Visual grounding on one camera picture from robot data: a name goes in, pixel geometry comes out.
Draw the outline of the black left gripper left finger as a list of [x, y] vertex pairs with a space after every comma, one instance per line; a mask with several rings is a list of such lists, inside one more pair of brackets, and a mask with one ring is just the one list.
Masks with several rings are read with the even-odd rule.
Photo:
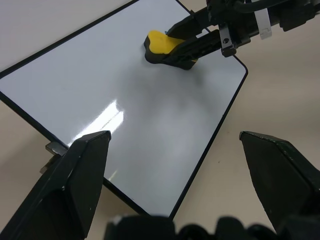
[[111, 133], [75, 140], [36, 182], [0, 240], [85, 240], [104, 182]]

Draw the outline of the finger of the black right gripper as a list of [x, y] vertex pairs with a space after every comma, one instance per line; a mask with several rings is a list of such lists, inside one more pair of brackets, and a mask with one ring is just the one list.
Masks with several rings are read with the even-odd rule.
[[200, 38], [188, 39], [177, 45], [162, 61], [162, 64], [183, 70], [190, 70], [199, 58], [221, 48], [221, 37], [218, 29]]
[[175, 39], [188, 40], [201, 34], [203, 29], [210, 25], [209, 11], [204, 7], [175, 23], [166, 35]]

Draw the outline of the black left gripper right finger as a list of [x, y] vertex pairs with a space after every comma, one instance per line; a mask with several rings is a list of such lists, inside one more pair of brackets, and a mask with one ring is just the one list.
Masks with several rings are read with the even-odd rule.
[[252, 184], [277, 234], [320, 234], [320, 170], [289, 141], [242, 131]]

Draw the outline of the black-framed whiteboard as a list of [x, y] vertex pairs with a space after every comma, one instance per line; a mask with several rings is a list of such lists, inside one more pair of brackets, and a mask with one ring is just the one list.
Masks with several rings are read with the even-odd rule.
[[65, 147], [110, 131], [104, 185], [174, 217], [248, 75], [219, 51], [190, 70], [146, 61], [147, 33], [188, 14], [178, 0], [131, 1], [0, 72], [0, 100]]

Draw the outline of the yellow and black eraser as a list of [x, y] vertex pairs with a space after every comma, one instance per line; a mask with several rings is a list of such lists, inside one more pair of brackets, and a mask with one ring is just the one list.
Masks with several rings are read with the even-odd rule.
[[183, 70], [190, 70], [198, 61], [198, 59], [176, 60], [171, 59], [170, 53], [185, 40], [169, 37], [165, 33], [151, 30], [145, 41], [144, 57], [151, 64], [164, 64]]

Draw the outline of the grey metal whiteboard bracket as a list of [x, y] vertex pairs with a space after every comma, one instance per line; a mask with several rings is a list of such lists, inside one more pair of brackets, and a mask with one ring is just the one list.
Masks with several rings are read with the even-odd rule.
[[54, 166], [68, 151], [68, 147], [61, 145], [58, 142], [50, 142], [45, 146], [45, 149], [52, 154], [50, 160], [40, 169], [43, 175], [48, 169]]

